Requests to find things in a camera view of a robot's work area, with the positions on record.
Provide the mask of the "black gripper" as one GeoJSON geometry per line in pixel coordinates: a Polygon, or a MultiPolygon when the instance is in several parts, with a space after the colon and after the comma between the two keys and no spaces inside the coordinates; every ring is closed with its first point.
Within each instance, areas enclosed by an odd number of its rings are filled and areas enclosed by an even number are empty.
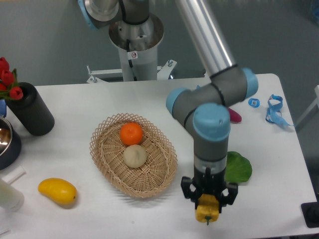
{"type": "Polygon", "coordinates": [[[226,183],[225,170],[213,174],[210,168],[206,168],[202,173],[194,167],[194,177],[182,177],[181,188],[186,199],[194,203],[197,210],[199,198],[202,194],[213,195],[218,200],[218,210],[222,213],[222,208],[226,205],[232,205],[238,194],[237,183],[226,183]]]}

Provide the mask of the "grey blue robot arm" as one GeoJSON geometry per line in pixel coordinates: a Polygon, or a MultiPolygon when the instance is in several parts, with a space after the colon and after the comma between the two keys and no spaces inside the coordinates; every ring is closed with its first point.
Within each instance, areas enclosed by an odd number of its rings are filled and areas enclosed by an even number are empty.
{"type": "MultiPolygon", "coordinates": [[[[151,79],[157,57],[146,53],[163,38],[161,21],[149,10],[147,0],[81,0],[87,24],[109,27],[109,37],[123,54],[125,80],[151,79]]],[[[192,136],[194,177],[183,177],[184,196],[195,204],[197,215],[218,216],[233,204],[238,186],[226,183],[230,114],[228,107],[254,95],[255,74],[239,68],[219,29],[209,4],[204,0],[178,0],[176,6],[198,52],[210,82],[195,90],[176,89],[166,99],[170,114],[192,136]]]]}

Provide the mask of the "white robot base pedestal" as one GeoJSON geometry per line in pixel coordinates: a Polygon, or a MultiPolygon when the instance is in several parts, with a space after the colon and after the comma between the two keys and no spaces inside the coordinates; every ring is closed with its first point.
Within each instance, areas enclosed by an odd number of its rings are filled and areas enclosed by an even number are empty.
{"type": "Polygon", "coordinates": [[[163,35],[163,23],[152,13],[139,25],[118,21],[109,27],[110,40],[117,47],[119,56],[127,55],[132,59],[158,59],[158,46],[163,35]]]}

